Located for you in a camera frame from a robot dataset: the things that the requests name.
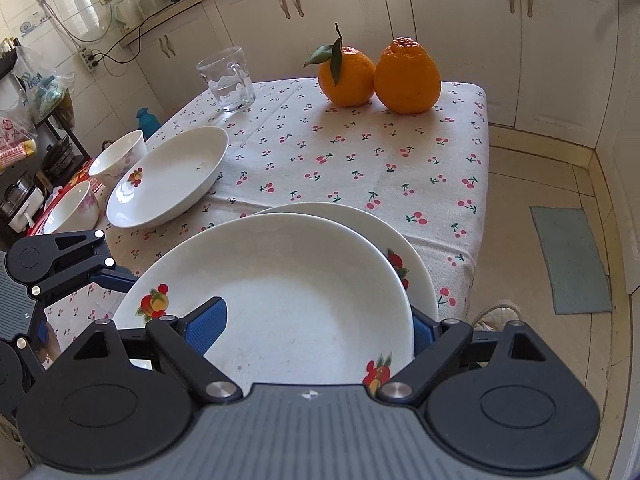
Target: tablecloth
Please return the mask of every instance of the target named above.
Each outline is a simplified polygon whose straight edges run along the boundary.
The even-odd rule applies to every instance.
[[[167,121],[151,150],[184,130],[217,125],[229,134],[218,180],[173,221],[152,229],[97,228],[116,262],[136,275],[214,225],[295,201],[356,206],[400,231],[428,268],[441,319],[462,318],[484,228],[488,181],[486,97],[478,86],[443,83],[423,114],[402,116],[373,96],[337,108],[316,79],[256,83],[255,103],[225,114],[207,90]],[[123,294],[89,285],[46,309],[62,348]]]

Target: power strip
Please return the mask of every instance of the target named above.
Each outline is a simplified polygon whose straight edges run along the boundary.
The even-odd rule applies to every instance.
[[[86,69],[89,72],[93,72],[95,68],[98,66],[98,61],[95,59],[94,54],[92,54],[92,52],[89,49],[87,49],[87,47],[85,46],[81,46],[78,48],[78,54],[82,58],[82,61],[86,66]]]

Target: white bowl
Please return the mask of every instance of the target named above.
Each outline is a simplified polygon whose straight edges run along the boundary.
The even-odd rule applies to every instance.
[[[43,234],[88,231],[98,221],[100,207],[88,180],[73,186],[49,213]]]
[[[204,126],[160,144],[116,185],[107,204],[109,222],[152,227],[184,213],[213,186],[228,143],[225,130]]]
[[[353,229],[386,256],[401,279],[409,302],[431,319],[438,320],[438,300],[427,267],[406,238],[385,221],[362,209],[332,202],[294,202],[271,207],[257,214],[264,213],[319,216]]]
[[[228,320],[205,357],[245,393],[256,382],[357,384],[377,368],[388,379],[412,359],[398,275],[368,240],[330,220],[273,213],[207,229],[154,263],[113,320],[140,328],[143,305],[180,317],[213,296],[226,301]]]
[[[142,130],[130,132],[95,158],[89,167],[89,176],[94,176],[111,190],[146,153]]]

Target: cabinet door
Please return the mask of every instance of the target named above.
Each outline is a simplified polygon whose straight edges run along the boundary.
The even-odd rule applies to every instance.
[[[226,31],[224,35],[214,32],[200,4],[181,12],[158,29],[162,29],[160,34],[171,54],[175,103],[180,109],[207,89],[196,65],[230,46],[230,42]]]
[[[620,0],[620,32],[607,114],[596,151],[616,212],[626,289],[640,285],[640,0]]]
[[[302,68],[309,53],[291,0],[214,1],[231,41],[244,51],[253,81],[313,75]]]
[[[617,36],[618,0],[522,0],[516,128],[594,148]]]
[[[177,108],[175,86],[170,75],[171,57],[164,44],[164,38],[160,38],[155,29],[142,37],[140,54],[136,61],[167,117],[171,117],[180,109]]]
[[[520,78],[520,0],[411,0],[417,40],[444,81],[480,85],[489,120],[513,126]]]
[[[391,22],[386,0],[289,0],[292,14],[303,23],[307,49],[337,39],[335,23],[340,27],[344,44],[361,50],[378,62],[382,50],[391,43]]]

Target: floor mat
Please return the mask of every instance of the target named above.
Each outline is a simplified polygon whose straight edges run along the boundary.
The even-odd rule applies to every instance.
[[[610,312],[609,280],[583,209],[532,206],[556,314]]]

